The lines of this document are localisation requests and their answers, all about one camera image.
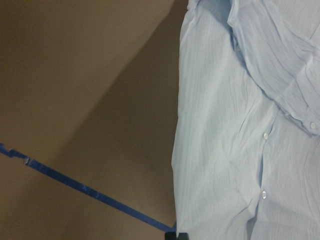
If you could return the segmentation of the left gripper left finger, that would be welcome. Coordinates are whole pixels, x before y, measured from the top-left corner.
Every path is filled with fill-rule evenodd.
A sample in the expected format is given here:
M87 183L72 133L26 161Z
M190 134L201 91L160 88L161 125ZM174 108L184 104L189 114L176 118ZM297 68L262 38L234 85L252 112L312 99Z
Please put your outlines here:
M177 240L176 232L166 232L165 233L165 240Z

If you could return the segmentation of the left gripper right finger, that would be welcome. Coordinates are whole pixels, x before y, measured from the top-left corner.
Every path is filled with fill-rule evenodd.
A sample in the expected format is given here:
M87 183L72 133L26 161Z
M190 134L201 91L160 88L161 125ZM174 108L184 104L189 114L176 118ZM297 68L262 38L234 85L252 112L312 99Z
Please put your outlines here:
M188 240L188 233L186 232L181 232L178 234L177 240Z

